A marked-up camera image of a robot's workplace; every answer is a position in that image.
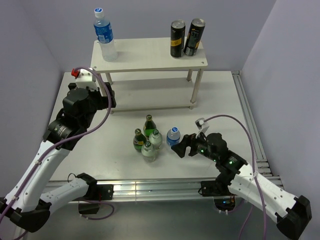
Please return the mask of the small blue label water bottle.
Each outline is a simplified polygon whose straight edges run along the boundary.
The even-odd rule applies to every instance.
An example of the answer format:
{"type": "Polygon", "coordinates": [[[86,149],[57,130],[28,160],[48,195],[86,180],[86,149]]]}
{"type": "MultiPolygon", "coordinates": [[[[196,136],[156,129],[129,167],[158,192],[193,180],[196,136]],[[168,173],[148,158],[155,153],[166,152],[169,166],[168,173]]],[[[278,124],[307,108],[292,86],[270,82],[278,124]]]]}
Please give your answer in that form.
{"type": "Polygon", "coordinates": [[[168,130],[166,134],[166,143],[169,147],[175,146],[180,142],[181,133],[179,129],[174,126],[168,130]]]}

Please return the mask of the green glass bottle front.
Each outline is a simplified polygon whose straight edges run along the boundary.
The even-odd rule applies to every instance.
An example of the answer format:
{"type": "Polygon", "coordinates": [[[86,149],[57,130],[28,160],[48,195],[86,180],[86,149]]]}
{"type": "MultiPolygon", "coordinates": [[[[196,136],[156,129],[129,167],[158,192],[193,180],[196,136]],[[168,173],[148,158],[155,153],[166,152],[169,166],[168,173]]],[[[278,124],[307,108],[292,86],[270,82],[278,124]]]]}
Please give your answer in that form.
{"type": "Polygon", "coordinates": [[[137,152],[141,152],[142,151],[142,147],[144,146],[144,144],[146,143],[147,139],[146,137],[143,135],[142,131],[140,128],[136,128],[134,130],[134,138],[133,138],[133,146],[134,149],[137,152]]]}

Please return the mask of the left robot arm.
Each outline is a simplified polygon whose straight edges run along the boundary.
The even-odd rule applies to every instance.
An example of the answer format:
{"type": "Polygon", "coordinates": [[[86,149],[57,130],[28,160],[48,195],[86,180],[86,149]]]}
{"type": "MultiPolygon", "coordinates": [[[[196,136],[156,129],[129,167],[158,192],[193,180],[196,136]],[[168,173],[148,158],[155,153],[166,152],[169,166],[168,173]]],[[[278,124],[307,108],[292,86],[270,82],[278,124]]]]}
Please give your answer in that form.
{"type": "Polygon", "coordinates": [[[42,228],[49,217],[67,203],[76,199],[93,200],[98,195],[97,180],[86,173],[44,192],[58,166],[89,133],[96,112],[116,107],[115,92],[108,82],[103,83],[106,96],[101,95],[98,87],[89,85],[81,87],[71,83],[68,88],[62,108],[49,124],[35,158],[14,189],[0,199],[0,217],[9,218],[30,233],[42,228]]]}

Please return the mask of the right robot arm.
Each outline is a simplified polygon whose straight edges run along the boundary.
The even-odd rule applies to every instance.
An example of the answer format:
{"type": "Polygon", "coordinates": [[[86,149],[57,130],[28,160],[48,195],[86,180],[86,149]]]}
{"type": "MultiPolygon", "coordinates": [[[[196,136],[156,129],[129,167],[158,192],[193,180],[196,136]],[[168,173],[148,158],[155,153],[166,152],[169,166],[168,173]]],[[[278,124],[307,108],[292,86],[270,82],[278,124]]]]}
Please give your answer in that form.
{"type": "Polygon", "coordinates": [[[206,157],[219,171],[214,180],[201,181],[202,196],[237,195],[265,211],[288,239],[300,238],[312,218],[311,204],[306,197],[288,193],[259,172],[254,172],[245,159],[228,149],[220,133],[186,134],[180,143],[171,147],[180,158],[186,155],[187,148],[190,148],[190,157],[206,157]]]}

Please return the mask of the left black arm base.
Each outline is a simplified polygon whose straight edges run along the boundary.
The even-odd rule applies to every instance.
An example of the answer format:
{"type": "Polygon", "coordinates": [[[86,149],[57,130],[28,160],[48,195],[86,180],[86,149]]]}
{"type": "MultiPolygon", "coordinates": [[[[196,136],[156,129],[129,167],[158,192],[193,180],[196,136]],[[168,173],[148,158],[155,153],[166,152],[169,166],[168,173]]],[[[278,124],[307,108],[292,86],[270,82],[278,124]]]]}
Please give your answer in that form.
{"type": "Polygon", "coordinates": [[[109,218],[115,211],[115,207],[108,201],[113,199],[114,185],[113,184],[99,184],[96,186],[92,196],[85,196],[80,198],[84,203],[78,204],[78,212],[81,217],[88,220],[103,220],[109,218]],[[111,213],[104,217],[91,217],[98,213],[100,207],[103,205],[111,207],[111,213]]]}

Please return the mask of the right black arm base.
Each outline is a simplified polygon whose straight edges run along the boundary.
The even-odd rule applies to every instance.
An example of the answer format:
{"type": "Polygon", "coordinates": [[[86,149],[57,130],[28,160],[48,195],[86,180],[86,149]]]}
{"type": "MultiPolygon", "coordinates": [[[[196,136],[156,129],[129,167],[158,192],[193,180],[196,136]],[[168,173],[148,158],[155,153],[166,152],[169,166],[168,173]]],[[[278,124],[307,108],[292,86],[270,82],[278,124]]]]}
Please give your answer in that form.
{"type": "Polygon", "coordinates": [[[231,211],[236,206],[235,197],[229,192],[228,187],[216,180],[201,181],[198,193],[202,197],[213,197],[214,205],[219,210],[231,211]]]}

